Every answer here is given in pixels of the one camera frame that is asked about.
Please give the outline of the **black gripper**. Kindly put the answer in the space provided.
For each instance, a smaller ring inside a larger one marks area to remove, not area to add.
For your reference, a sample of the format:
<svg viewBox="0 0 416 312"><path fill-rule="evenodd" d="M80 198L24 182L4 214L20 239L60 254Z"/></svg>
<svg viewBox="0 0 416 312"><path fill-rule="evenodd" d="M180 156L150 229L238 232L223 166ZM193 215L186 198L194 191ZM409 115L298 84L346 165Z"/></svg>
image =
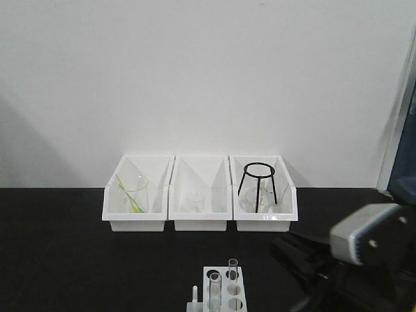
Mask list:
<svg viewBox="0 0 416 312"><path fill-rule="evenodd" d="M414 311L415 208L399 206L359 240L361 266L334 258L330 236L329 245L295 234L273 238L273 258L308 286L291 311Z"/></svg>

